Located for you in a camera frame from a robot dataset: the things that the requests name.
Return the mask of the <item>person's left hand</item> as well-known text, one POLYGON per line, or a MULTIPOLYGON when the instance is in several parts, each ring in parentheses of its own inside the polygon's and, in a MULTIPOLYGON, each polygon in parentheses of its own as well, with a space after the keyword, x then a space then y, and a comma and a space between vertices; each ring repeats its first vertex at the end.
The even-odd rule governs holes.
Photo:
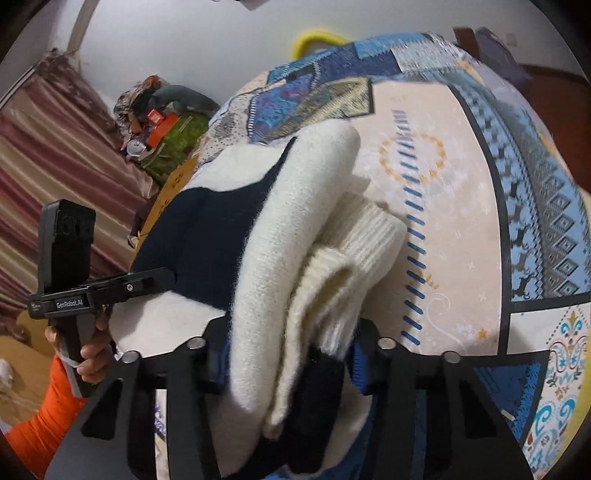
MULTIPOLYGON (((80 355, 83 361, 76 368, 76 372, 86 383, 93 385, 100 383, 105 378, 108 366, 113 362, 114 356, 110 346, 112 337, 108 328, 108 322, 109 315, 106 313, 102 313, 96 317, 93 335, 81 347, 80 355)), ((60 341, 57 330, 52 326, 47 326, 45 337, 57 355, 60 341)), ((55 384, 62 377, 67 380, 63 372, 59 373, 62 367, 61 361, 55 357, 50 368, 50 385, 55 384)))

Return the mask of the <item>orange sleeved left forearm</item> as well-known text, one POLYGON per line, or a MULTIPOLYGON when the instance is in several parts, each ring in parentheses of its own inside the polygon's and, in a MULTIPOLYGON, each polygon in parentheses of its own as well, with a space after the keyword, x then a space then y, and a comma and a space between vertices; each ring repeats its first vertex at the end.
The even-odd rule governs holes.
POLYGON ((45 477, 65 434, 85 404, 85 399, 72 395, 63 364, 54 356, 49 386, 38 412, 6 435, 8 444, 36 479, 45 477))

